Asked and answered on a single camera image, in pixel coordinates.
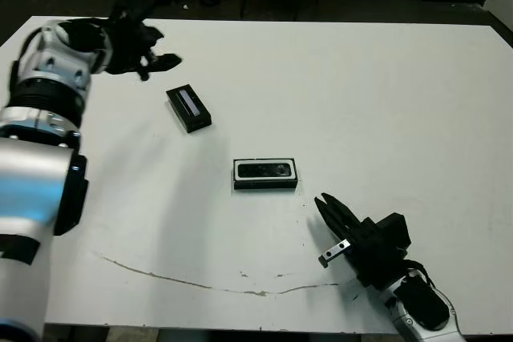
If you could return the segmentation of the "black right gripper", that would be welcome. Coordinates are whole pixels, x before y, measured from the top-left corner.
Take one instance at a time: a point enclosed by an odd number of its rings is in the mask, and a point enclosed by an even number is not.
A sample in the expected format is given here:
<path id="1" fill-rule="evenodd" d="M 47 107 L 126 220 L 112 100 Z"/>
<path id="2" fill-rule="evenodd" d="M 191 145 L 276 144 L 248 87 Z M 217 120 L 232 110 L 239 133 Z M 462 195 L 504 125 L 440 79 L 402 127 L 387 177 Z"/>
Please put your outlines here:
<path id="1" fill-rule="evenodd" d="M 328 228 L 339 241 L 318 260 L 327 268 L 329 262 L 343 255 L 363 286 L 387 288 L 406 274 L 409 233 L 403 217 L 386 217 L 375 223 L 356 215 L 334 196 L 323 193 L 314 203 Z"/>

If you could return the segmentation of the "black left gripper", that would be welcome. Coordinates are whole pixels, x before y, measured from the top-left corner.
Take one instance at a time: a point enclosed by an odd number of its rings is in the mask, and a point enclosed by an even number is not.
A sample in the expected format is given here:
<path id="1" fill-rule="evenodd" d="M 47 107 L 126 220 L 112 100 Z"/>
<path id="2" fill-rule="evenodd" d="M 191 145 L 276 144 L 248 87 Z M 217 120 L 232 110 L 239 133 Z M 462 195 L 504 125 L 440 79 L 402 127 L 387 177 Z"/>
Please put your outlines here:
<path id="1" fill-rule="evenodd" d="M 128 20 L 114 22 L 107 18 L 98 21 L 105 35 L 109 58 L 105 58 L 98 73 L 136 73 L 142 81 L 147 81 L 151 73 L 166 72 L 182 63 L 177 54 L 154 55 L 152 48 L 164 37 L 154 26 Z"/>

